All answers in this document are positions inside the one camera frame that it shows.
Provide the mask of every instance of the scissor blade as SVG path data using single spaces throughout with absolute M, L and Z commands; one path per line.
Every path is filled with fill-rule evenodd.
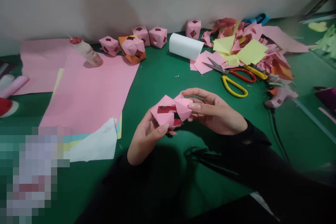
M 210 59 L 209 57 L 208 57 L 208 59 L 211 61 L 211 63 L 215 66 L 215 67 L 217 67 L 217 68 L 219 68 L 219 69 L 221 69 L 221 66 L 220 65 L 218 65 L 215 61 L 213 61 L 212 59 Z
M 216 66 L 214 66 L 214 65 L 210 65 L 210 64 L 205 63 L 205 62 L 202 62 L 202 63 L 205 64 L 205 65 L 207 65 L 208 67 L 211 67 L 211 68 L 217 70 L 218 72 L 220 72 L 220 73 L 223 74 L 223 75 L 227 75 L 227 74 L 229 73 L 228 70 L 225 70 L 225 69 L 223 69 L 223 68 L 221 68 L 221 67 L 216 67 Z

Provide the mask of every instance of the fingernail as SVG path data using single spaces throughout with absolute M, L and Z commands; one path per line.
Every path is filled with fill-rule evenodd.
M 160 134 L 165 134 L 167 132 L 167 129 L 169 127 L 169 123 L 163 124 L 158 127 Z
M 200 110 L 201 109 L 201 105 L 199 103 L 189 103 L 188 106 L 192 110 Z

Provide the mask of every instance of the bottle cap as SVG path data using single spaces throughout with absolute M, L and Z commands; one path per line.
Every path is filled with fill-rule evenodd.
M 74 37 L 70 39 L 71 44 L 79 44 L 80 42 L 82 42 L 82 39 L 80 37 Z

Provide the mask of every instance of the black sleeve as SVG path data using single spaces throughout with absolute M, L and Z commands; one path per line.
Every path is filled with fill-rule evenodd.
M 335 189 L 297 173 L 270 148 L 267 136 L 246 121 L 246 131 L 221 136 L 229 143 L 225 158 L 245 184 L 260 193 L 282 222 L 321 222 L 332 213 Z
M 132 216 L 128 213 L 135 207 L 133 198 L 141 191 L 139 187 L 146 177 L 149 159 L 138 166 L 129 164 L 126 153 L 116 159 L 98 192 L 75 223 L 121 223 L 125 219 L 130 221 Z

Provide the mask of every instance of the green tablecloth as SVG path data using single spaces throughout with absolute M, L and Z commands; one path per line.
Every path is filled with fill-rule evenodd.
M 284 20 L 271 20 L 269 24 L 279 25 L 285 31 L 287 27 L 293 27 L 288 26 Z M 298 29 L 292 35 L 304 37 L 301 40 L 303 43 L 313 44 L 323 35 L 308 30 L 307 25 L 297 25 L 297 22 L 294 24 Z M 197 71 L 190 71 L 189 60 L 170 54 L 168 44 L 162 49 L 147 47 L 146 54 L 147 59 L 140 64 L 124 106 L 122 138 L 117 142 L 115 157 L 127 150 L 135 128 L 148 108 L 164 95 L 175 97 L 180 91 L 191 87 L 218 94 L 263 130 L 270 138 L 272 148 L 282 155 L 273 134 L 270 112 L 263 105 L 269 99 L 263 82 L 258 81 L 250 87 L 240 79 L 232 77 L 249 92 L 246 98 L 239 99 L 225 90 L 220 74 L 211 71 L 200 75 Z M 1 59 L 18 64 L 19 67 L 12 74 L 21 74 L 22 63 L 19 56 Z M 295 75 L 296 86 L 292 87 L 298 92 L 299 100 L 336 135 L 333 122 L 318 110 L 318 107 L 324 105 L 313 91 L 314 86 L 336 86 L 335 70 L 313 52 L 288 56 L 287 59 Z M 3 172 L 0 208 L 6 207 L 5 191 L 11 188 L 12 168 L 18 166 L 19 143 L 24 143 L 25 135 L 32 134 L 32 127 L 39 125 L 50 98 L 51 93 L 13 96 L 11 99 L 20 103 L 19 110 L 0 121 L 1 143 L 14 143 L 7 145 L 11 146 L 7 152 L 1 152 L 0 169 Z M 335 159 L 336 145 L 292 101 L 286 101 L 276 110 L 276 120 L 282 142 L 297 170 L 308 171 Z M 159 155 L 155 155 L 154 173 L 144 189 L 144 206 L 149 215 L 154 214 L 157 206 L 169 205 L 177 193 L 181 197 L 185 216 L 193 217 L 252 192 L 250 188 L 220 176 L 200 164 L 186 161 L 183 153 L 189 147 L 216 150 L 216 143 L 211 141 L 212 133 L 209 130 L 197 122 L 186 122 L 177 133 L 178 136 L 173 138 L 165 136 L 156 147 L 155 151 Z M 52 200 L 46 202 L 46 209 L 38 210 L 40 216 L 34 217 L 33 223 L 73 223 L 112 162 L 113 160 L 77 162 L 71 163 L 70 168 L 58 168 L 57 186 L 53 187 Z

